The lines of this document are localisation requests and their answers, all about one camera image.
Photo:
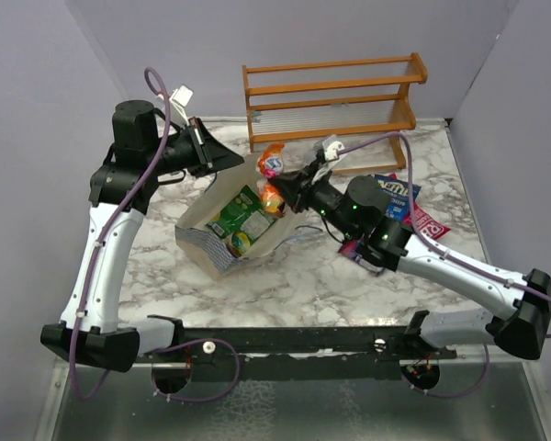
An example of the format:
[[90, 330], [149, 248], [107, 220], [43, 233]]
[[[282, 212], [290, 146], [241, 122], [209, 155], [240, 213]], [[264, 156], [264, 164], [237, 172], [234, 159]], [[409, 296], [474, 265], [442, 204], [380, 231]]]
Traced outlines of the orange candy packet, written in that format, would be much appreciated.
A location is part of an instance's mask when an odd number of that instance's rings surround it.
[[257, 181], [260, 200], [264, 212], [275, 218], [284, 216], [286, 202], [272, 179], [284, 172], [284, 143], [271, 143], [257, 161], [257, 171], [260, 175]]

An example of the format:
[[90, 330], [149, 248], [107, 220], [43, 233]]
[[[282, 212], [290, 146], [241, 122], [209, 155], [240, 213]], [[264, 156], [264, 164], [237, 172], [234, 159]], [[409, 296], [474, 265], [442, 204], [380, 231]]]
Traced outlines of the purple snack packet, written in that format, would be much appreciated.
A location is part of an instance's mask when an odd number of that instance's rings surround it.
[[367, 262], [359, 253], [358, 245], [359, 241], [356, 240], [347, 240], [344, 241], [341, 247], [338, 250], [338, 253], [345, 258], [351, 260], [353, 263], [361, 266], [365, 270], [375, 274], [380, 275], [384, 272], [384, 268], [380, 266], [374, 266], [373, 264]]

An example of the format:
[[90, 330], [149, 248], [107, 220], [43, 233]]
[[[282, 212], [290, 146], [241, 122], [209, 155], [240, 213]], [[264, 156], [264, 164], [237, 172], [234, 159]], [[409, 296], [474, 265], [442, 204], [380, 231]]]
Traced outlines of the checkered paper bag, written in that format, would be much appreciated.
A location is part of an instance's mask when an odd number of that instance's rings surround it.
[[277, 248], [322, 232], [304, 214], [286, 209], [277, 218], [263, 210], [259, 155], [218, 173], [174, 226], [175, 242], [208, 276], [218, 280], [263, 263]]

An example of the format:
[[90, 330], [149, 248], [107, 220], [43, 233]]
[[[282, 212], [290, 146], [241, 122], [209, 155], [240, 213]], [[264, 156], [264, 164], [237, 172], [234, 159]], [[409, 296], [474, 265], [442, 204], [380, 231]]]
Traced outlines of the blue kettle chips bag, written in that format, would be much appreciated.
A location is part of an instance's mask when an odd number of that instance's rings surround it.
[[380, 188], [390, 196], [386, 215], [396, 221], [411, 223], [410, 220], [410, 191], [408, 183], [392, 175], [375, 175]]

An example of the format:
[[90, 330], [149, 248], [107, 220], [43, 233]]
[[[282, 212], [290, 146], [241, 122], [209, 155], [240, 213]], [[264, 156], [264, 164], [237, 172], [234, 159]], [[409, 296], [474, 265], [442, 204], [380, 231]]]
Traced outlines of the pink real chips bag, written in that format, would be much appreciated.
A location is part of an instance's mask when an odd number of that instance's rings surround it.
[[448, 226], [435, 220], [429, 213], [421, 209], [417, 203], [414, 203], [413, 215], [408, 213], [403, 219], [403, 222], [408, 225], [412, 225], [412, 221], [415, 221], [415, 226], [423, 234], [433, 240], [439, 240], [451, 231]]

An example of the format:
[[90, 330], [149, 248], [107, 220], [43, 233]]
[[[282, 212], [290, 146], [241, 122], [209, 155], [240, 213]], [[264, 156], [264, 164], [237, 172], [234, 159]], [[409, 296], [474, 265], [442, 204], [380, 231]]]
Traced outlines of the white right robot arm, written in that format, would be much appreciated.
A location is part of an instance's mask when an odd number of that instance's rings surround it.
[[309, 167], [269, 181], [294, 212], [312, 209], [339, 230], [370, 264], [430, 280], [473, 300], [475, 310], [419, 311], [403, 337], [405, 352], [424, 359], [447, 345], [495, 345], [527, 360], [542, 354], [551, 321], [551, 277], [524, 275], [481, 263], [387, 216], [390, 197], [371, 175], [353, 178], [344, 192]]

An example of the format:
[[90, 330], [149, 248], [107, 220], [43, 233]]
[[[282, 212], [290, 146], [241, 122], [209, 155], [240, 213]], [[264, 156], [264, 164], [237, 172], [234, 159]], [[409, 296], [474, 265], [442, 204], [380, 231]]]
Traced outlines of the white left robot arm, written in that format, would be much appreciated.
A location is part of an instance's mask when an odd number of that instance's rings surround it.
[[152, 103], [130, 100], [115, 108], [114, 141], [89, 182], [88, 236], [72, 295], [58, 322], [44, 325], [40, 334], [41, 343], [70, 364], [126, 372], [151, 351], [167, 363], [184, 352], [175, 319], [152, 316], [120, 325], [119, 294], [129, 252], [160, 176], [188, 172], [203, 177], [243, 159], [200, 119], [188, 117], [183, 100], [171, 99], [169, 108], [166, 127], [175, 132], [164, 135], [156, 125], [163, 113]]

